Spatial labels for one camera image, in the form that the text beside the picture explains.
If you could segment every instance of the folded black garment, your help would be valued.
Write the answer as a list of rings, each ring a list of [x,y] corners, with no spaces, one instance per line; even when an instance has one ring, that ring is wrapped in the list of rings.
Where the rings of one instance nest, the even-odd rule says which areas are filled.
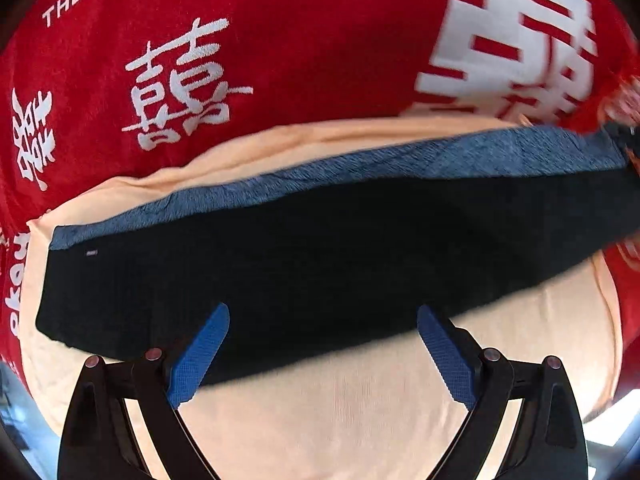
[[[461,314],[639,227],[632,169],[326,186],[50,251],[36,326],[126,360],[222,301],[211,384],[413,330],[422,304]]]

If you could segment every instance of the metal bolt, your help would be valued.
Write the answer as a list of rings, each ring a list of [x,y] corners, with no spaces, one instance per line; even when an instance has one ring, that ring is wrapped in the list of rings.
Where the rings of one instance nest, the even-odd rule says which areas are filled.
[[[546,358],[546,364],[552,367],[554,370],[558,370],[562,366],[562,361],[555,355],[550,355]]]
[[[86,366],[87,368],[94,368],[98,365],[99,362],[100,358],[97,355],[92,355],[91,357],[88,357],[86,359],[86,361],[84,362],[84,366]]]
[[[495,348],[486,348],[482,353],[487,361],[496,362],[500,360],[502,355]]]
[[[159,348],[151,348],[145,352],[145,359],[147,361],[158,361],[162,357],[162,350]]]

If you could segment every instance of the textured blue pad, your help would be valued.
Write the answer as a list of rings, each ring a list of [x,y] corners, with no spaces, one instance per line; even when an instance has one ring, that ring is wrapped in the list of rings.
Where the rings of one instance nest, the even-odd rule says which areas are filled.
[[[220,303],[171,370],[166,393],[174,410],[191,400],[229,330],[229,309]]]
[[[451,397],[471,410],[476,403],[473,370],[428,306],[418,310],[418,332]]]

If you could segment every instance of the beige cloth surface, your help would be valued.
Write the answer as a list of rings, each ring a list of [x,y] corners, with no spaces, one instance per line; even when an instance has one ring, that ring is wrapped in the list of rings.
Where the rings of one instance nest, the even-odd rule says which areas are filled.
[[[57,433],[85,352],[35,329],[47,248],[57,225],[100,221],[176,189],[229,182],[308,160],[504,127],[483,118],[336,121],[274,128],[212,148],[184,168],[114,178],[33,221],[20,301],[29,388]],[[600,254],[542,286],[457,318],[482,346],[539,362],[560,356],[583,416],[612,397],[622,358],[615,288]],[[226,479],[426,478],[462,422],[417,334],[307,360],[198,391],[180,412]],[[510,406],[482,478],[492,478],[517,414]],[[132,421],[165,478],[138,410]]]

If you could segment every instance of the beige fabric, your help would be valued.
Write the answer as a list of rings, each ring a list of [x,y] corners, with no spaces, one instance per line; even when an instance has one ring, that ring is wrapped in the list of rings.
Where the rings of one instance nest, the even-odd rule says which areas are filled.
[[[339,121],[287,126],[236,139],[181,169],[146,179],[115,178],[31,223],[20,303],[20,340],[29,388],[58,433],[85,352],[50,341],[34,326],[47,247],[60,224],[100,221],[175,189],[229,182],[363,148],[503,127],[478,118]],[[583,416],[615,390],[622,334],[617,296],[602,256],[455,320],[483,346],[509,358],[559,355]],[[415,333],[201,389],[180,408],[205,455],[226,479],[426,478],[464,418]],[[482,478],[492,478],[516,406]],[[165,478],[140,413],[132,420],[152,472]]]

